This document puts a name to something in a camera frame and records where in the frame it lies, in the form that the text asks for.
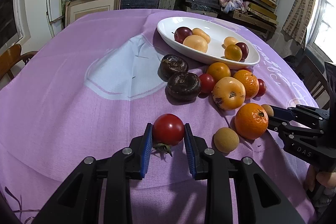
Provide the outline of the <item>person's right hand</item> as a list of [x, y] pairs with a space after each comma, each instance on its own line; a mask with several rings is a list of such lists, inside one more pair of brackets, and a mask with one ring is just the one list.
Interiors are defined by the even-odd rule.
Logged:
[[304, 186], [312, 192], [316, 182], [326, 188], [334, 189], [336, 186], [336, 173], [317, 172], [314, 166], [310, 165], [307, 170]]

